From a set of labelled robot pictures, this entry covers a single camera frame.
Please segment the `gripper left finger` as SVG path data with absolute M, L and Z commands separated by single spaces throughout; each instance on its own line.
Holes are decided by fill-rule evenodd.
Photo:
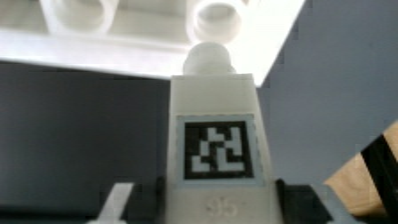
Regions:
M 98 216 L 85 222 L 85 224 L 128 224 L 128 220 L 126 218 L 122 218 L 122 214 L 126 211 L 128 200 L 133 194 L 135 187 L 137 187 L 135 182 L 119 182 L 114 184 Z M 156 181 L 154 195 L 160 204 L 156 205 L 156 217 L 153 218 L 153 224 L 163 224 L 161 210 L 163 210 L 165 183 L 161 183 L 161 181 Z

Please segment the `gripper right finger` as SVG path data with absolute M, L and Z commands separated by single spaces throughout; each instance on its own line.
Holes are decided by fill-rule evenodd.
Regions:
M 275 186 L 284 224 L 364 224 L 325 185 L 293 185 L 279 179 Z

